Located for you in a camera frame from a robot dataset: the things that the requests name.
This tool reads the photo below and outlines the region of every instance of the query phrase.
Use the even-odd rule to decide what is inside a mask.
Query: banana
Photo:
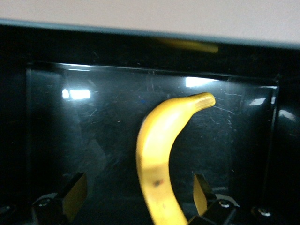
[[[188,224],[171,186],[169,156],[176,137],[193,114],[215,103],[210,93],[172,98],[150,112],[141,126],[136,166],[143,197],[155,225]]]

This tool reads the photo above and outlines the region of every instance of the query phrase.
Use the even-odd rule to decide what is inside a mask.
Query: yellow object
[[[197,174],[194,175],[193,198],[198,214],[202,216],[207,210],[207,200],[197,178]]]
[[[193,114],[215,104],[210,93],[164,101],[143,122],[136,146],[139,182],[155,225],[186,225],[174,195],[169,156],[172,145]]]
[[[217,53],[219,51],[219,47],[217,45],[199,41],[187,41],[166,38],[156,38],[156,40],[168,46],[179,49],[193,50],[206,53]]]

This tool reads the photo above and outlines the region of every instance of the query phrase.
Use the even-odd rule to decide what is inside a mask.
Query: bolt
[[[221,201],[219,201],[219,204],[220,204],[223,208],[229,208],[229,207],[230,207],[229,202],[226,201],[226,200],[221,200]]]
[[[271,216],[271,213],[268,210],[264,209],[264,208],[258,208],[258,212],[264,217],[270,217]]]

